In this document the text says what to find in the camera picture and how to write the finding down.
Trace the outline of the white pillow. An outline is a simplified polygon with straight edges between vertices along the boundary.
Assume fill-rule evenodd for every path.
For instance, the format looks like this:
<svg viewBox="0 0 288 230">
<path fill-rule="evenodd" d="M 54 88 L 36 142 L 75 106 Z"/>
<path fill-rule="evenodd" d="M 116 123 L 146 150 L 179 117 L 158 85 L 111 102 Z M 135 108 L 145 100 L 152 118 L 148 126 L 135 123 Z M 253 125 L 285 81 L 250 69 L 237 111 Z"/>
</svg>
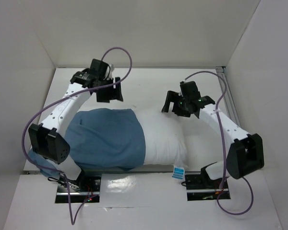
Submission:
<svg viewBox="0 0 288 230">
<path fill-rule="evenodd" d="M 176 165 L 189 171 L 200 169 L 196 118 L 162 113 L 156 108 L 137 110 L 145 139 L 144 165 Z"/>
</svg>

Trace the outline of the blue pillowcase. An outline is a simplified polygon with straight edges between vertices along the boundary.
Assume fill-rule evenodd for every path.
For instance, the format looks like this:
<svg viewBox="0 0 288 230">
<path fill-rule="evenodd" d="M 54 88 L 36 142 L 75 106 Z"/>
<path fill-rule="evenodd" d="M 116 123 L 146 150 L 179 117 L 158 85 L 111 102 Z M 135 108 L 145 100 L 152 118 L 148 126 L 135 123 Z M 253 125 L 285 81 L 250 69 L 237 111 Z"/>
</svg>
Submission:
<svg viewBox="0 0 288 230">
<path fill-rule="evenodd" d="M 144 164 L 144 132 L 131 109 L 80 111 L 64 139 L 70 145 L 70 157 L 84 170 L 130 170 Z"/>
</svg>

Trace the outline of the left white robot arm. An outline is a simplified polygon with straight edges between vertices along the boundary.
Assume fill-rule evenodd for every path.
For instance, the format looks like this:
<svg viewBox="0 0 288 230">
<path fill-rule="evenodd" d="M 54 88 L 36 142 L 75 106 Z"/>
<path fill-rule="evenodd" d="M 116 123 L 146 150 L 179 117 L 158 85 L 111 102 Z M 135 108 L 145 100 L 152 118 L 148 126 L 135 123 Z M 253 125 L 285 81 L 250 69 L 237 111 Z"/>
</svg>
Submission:
<svg viewBox="0 0 288 230">
<path fill-rule="evenodd" d="M 50 104 L 54 107 L 52 112 L 40 124 L 28 127 L 32 151 L 50 165 L 43 166 L 34 159 L 31 163 L 39 169 L 58 173 L 63 184 L 74 191 L 84 188 L 84 172 L 71 158 L 71 147 L 64 136 L 76 113 L 93 93 L 97 102 L 123 100 L 121 79 L 112 76 L 113 70 L 113 65 L 93 59 L 89 68 L 72 76 L 63 98 Z"/>
</svg>

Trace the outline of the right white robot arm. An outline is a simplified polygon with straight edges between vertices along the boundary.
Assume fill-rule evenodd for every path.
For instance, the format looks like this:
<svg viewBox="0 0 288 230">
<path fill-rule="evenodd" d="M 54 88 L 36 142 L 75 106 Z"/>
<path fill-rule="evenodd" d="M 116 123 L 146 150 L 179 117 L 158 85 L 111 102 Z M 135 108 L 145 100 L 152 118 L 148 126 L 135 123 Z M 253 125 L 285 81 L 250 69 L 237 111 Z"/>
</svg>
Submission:
<svg viewBox="0 0 288 230">
<path fill-rule="evenodd" d="M 223 160 L 201 169 L 200 183 L 212 187 L 217 180 L 240 179 L 264 167 L 263 140 L 236 125 L 209 96 L 201 96 L 194 81 L 180 82 L 180 92 L 168 91 L 163 113 L 172 111 L 177 116 L 195 115 L 221 136 Z"/>
</svg>

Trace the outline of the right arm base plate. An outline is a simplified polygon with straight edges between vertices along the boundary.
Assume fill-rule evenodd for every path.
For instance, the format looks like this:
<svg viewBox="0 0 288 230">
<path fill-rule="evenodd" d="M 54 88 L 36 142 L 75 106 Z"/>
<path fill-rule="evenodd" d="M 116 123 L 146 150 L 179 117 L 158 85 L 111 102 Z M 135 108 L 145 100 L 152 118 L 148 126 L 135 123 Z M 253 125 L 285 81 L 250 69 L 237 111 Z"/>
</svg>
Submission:
<svg viewBox="0 0 288 230">
<path fill-rule="evenodd" d="M 222 179 L 211 180 L 205 173 L 186 174 L 181 183 L 186 188 L 188 201 L 208 201 L 219 199 L 231 199 L 228 183 L 224 182 L 222 189 L 219 188 Z"/>
</svg>

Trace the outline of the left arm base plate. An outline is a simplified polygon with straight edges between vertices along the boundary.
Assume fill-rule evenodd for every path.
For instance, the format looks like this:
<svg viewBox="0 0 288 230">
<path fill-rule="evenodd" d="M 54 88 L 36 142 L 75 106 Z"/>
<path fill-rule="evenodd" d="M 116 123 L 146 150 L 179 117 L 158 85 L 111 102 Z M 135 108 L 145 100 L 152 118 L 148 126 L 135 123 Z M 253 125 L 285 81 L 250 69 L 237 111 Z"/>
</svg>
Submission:
<svg viewBox="0 0 288 230">
<path fill-rule="evenodd" d="M 58 184 L 56 191 L 56 204 L 67 204 L 68 203 L 68 189 L 64 177 L 61 175 L 60 178 L 50 179 L 49 181 L 56 182 Z M 71 203 L 82 203 L 87 199 L 87 203 L 99 203 L 100 200 L 100 186 L 101 186 L 101 175 L 92 174 L 84 177 L 79 185 L 75 185 L 69 182 L 70 186 L 70 197 Z"/>
</svg>

